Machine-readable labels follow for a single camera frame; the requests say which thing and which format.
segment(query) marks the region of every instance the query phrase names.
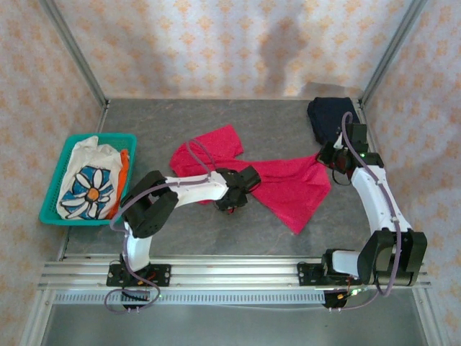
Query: orange cloth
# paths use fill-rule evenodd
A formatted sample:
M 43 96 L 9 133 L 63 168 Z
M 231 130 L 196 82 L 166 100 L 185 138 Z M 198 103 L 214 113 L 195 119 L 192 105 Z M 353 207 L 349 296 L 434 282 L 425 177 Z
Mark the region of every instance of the orange cloth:
M 130 157 L 128 156 L 127 149 L 123 149 L 120 152 L 120 159 L 122 160 L 122 169 L 118 173 L 117 200 L 109 214 L 107 214 L 108 219 L 113 218 L 118 212 L 118 206 L 120 205 L 120 200 L 122 198 L 122 191 L 125 188 L 125 184 L 127 183 L 128 170 L 130 169 Z

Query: red cloth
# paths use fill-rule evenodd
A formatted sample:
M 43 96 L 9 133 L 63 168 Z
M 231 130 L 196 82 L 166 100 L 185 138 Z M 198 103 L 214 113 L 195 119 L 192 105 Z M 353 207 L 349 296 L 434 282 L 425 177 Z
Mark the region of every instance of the red cloth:
M 242 161 L 235 157 L 243 146 L 232 125 L 218 128 L 196 138 L 212 155 L 216 167 L 241 171 L 252 165 L 261 177 L 261 184 L 252 195 L 272 210 L 295 234 L 299 234 L 331 189 L 326 167 L 308 156 L 291 160 Z M 196 144 L 193 152 L 211 169 L 208 156 Z M 185 144 L 173 154 L 170 167 L 178 177 L 204 174 Z

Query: plastic basket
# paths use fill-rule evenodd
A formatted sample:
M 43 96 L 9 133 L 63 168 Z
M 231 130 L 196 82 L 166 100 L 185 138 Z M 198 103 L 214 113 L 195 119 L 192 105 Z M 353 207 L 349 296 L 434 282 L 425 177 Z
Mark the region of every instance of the plastic basket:
M 71 136 L 67 138 L 64 143 L 61 156 L 59 157 L 53 178 L 51 179 L 50 187 L 48 188 L 45 200 L 43 201 L 42 209 L 40 211 L 40 221 L 43 223 L 60 226 L 99 226 L 109 224 L 109 220 L 64 220 L 56 210 L 61 182 L 63 181 L 64 174 L 66 173 L 72 149 L 77 142 L 92 136 L 99 137 L 98 145 L 109 144 L 118 151 L 121 151 L 122 149 L 128 150 L 130 155 L 130 169 L 128 170 L 127 182 L 123 189 L 122 197 L 126 194 L 130 185 L 131 174 L 133 173 L 133 164 L 135 162 L 137 143 L 136 136 L 127 133 L 85 133 Z

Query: floral wallpaper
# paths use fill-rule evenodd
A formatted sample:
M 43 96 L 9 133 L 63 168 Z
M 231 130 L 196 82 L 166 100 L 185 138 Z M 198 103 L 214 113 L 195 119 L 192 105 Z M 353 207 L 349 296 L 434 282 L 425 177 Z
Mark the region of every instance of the floral wallpaper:
M 410 0 L 58 0 L 108 97 L 358 97 Z
M 425 263 L 461 345 L 461 11 L 429 1 L 366 109 L 400 208 L 428 237 Z
M 36 0 L 0 6 L 0 345 L 17 345 L 64 229 L 38 221 L 65 139 L 100 107 Z

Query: cloth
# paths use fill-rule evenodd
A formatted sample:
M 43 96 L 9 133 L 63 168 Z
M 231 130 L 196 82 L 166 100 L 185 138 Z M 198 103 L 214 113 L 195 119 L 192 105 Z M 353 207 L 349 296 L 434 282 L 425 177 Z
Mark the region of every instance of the cloth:
M 122 160 L 122 169 L 118 174 L 118 187 L 117 187 L 117 200 L 115 201 L 114 206 L 107 215 L 108 219 L 111 219 L 118 212 L 118 207 L 120 205 L 120 200 L 122 199 L 122 191 L 125 188 L 127 183 L 128 171 L 130 170 L 130 157 L 128 156 L 128 150 L 123 149 L 120 152 L 120 159 Z
M 232 125 L 196 138 L 212 155 L 216 167 L 240 171 L 252 165 L 261 184 L 252 195 L 268 207 L 293 233 L 299 234 L 331 189 L 326 167 L 315 156 L 274 161 L 242 161 L 235 157 L 243 146 Z M 191 149 L 211 170 L 210 159 L 199 146 Z M 179 177 L 203 174 L 201 167 L 181 145 L 173 154 L 170 167 Z
M 359 117 L 348 97 L 316 97 L 308 105 L 308 117 L 315 140 L 321 145 L 335 143 L 341 132 L 341 120 L 345 112 L 352 113 L 352 121 L 359 123 Z
M 56 210 L 66 219 L 105 218 L 117 200 L 120 153 L 111 146 L 98 146 L 98 137 L 78 142 L 61 183 Z

